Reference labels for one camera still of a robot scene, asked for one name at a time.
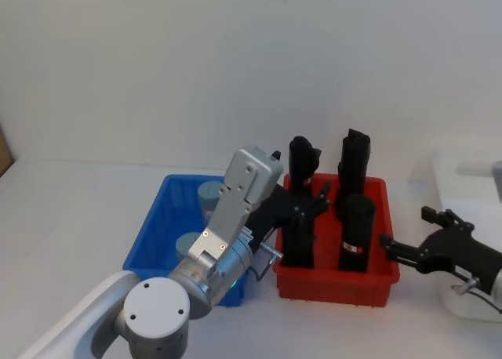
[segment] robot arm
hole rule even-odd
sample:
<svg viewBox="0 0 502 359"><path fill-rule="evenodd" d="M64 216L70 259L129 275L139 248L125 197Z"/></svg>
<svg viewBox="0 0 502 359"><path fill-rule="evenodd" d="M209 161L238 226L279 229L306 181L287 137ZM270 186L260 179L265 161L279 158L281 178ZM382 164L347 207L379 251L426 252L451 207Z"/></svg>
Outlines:
<svg viewBox="0 0 502 359"><path fill-rule="evenodd" d="M238 150L209 225L168 278L141 281L129 271L109 277L19 359L100 359L119 335L133 359L182 357L189 320L211 311L250 267L253 253L269 252L269 265L282 257L265 243L267 233L302 212L313 218L327 210L325 195L311 203L289 200L276 184L281 173L276 153ZM270 196L279 198L258 209ZM244 227L250 214L252 229Z"/></svg>
<svg viewBox="0 0 502 359"><path fill-rule="evenodd" d="M459 296L474 295L502 313L502 253L476 241L472 237L474 225L451 210L436 212L425 206L422 219L442 229L429 235L418 248L383 234L380 244L387 257L422 274L451 273L464 281L452 286Z"/></svg>

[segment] white tabletop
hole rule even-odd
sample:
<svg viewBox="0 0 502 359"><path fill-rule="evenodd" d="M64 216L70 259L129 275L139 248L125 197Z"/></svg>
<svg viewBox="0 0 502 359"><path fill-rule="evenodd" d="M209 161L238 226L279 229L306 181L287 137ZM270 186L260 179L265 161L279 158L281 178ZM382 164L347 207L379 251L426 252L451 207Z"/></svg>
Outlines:
<svg viewBox="0 0 502 359"><path fill-rule="evenodd" d="M164 176L205 170L19 160L0 178L0 357L17 357L108 275L119 271ZM432 227L427 184L387 185L395 236ZM191 321L186 358L483 359L502 355L502 325L447 312L434 279L401 267L385 308L280 299L275 275L250 280L239 308ZM128 357L118 339L106 359Z"/></svg>

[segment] black cylindrical object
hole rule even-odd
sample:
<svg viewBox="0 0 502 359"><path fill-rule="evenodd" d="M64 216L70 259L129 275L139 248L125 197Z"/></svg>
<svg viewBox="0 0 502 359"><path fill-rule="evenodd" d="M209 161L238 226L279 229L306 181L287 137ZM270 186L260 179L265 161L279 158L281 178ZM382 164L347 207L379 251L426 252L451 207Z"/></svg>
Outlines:
<svg viewBox="0 0 502 359"><path fill-rule="evenodd" d="M321 151L302 136L296 136L289 143L289 192L311 197L309 183L315 170L319 167Z"/></svg>
<svg viewBox="0 0 502 359"><path fill-rule="evenodd" d="M370 198L351 194L345 199L338 270L366 272L374 216L375 204Z"/></svg>
<svg viewBox="0 0 502 359"><path fill-rule="evenodd" d="M334 205L339 221L343 219L345 199L351 194L364 194L369 154L369 136L349 129L348 136L344 138L342 159L338 164L340 187L336 193Z"/></svg>

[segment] gray cylindrical object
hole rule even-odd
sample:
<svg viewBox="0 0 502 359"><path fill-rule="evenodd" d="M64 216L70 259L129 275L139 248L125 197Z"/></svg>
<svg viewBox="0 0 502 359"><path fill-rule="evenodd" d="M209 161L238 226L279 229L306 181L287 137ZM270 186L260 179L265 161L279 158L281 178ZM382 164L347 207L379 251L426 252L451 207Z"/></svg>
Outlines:
<svg viewBox="0 0 502 359"><path fill-rule="evenodd" d="M495 304L501 308L502 307L502 270L499 271L495 281L493 282L492 288L492 298Z"/></svg>
<svg viewBox="0 0 502 359"><path fill-rule="evenodd" d="M188 249L195 243L200 234L200 232L188 232L187 234L181 235L178 240L176 240L176 258L178 261L185 258Z"/></svg>
<svg viewBox="0 0 502 359"><path fill-rule="evenodd" d="M125 337L134 359L182 358L188 343L190 300L179 283L153 277L124 301Z"/></svg>
<svg viewBox="0 0 502 359"><path fill-rule="evenodd" d="M202 183L197 189L198 204L201 207L202 217L204 218L206 226L211 220L211 215L216 205L218 205L222 186L223 184L219 181L212 180Z"/></svg>

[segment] black object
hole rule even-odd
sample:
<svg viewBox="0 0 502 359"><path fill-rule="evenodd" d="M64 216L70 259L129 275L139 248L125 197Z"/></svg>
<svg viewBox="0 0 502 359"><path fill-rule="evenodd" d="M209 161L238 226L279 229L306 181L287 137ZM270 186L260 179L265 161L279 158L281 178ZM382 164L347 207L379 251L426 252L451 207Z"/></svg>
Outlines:
<svg viewBox="0 0 502 359"><path fill-rule="evenodd" d="M436 212L424 206L422 219L438 224L442 229L429 235L418 248L398 243L382 234L380 245L384 247L387 258L414 267L422 274L445 271L464 281L475 280L475 288L491 295L502 269L502 253L472 238L475 226L464 222L451 210ZM469 293L492 305L483 296Z"/></svg>
<svg viewBox="0 0 502 359"><path fill-rule="evenodd" d="M313 237L302 235L301 230L288 229L301 229L303 225L325 212L329 208L326 196L330 187L331 184L327 183L317 197L299 198L280 185L275 185L271 196L261 202L260 207L252 212L246 221L246 227L252 231L253 239L248 244L253 253L258 250L260 243L279 227L286 229L282 233L283 261L295 263L295 259L301 257L301 254L311 253L310 240L313 241Z"/></svg>
<svg viewBox="0 0 502 359"><path fill-rule="evenodd" d="M369 136L349 129L348 136L344 138L341 162L338 164L340 188L334 205L339 221L343 220L345 199L351 194L364 194L369 154Z"/></svg>
<svg viewBox="0 0 502 359"><path fill-rule="evenodd" d="M289 143L289 191L311 197L310 178L319 167L321 151L313 148L305 137L296 136Z"/></svg>
<svg viewBox="0 0 502 359"><path fill-rule="evenodd" d="M351 194L345 199L338 270L366 272L374 216L375 204L370 198Z"/></svg>
<svg viewBox="0 0 502 359"><path fill-rule="evenodd" d="M281 160L281 152L279 150L276 150L272 153L272 157L277 159L278 161Z"/></svg>

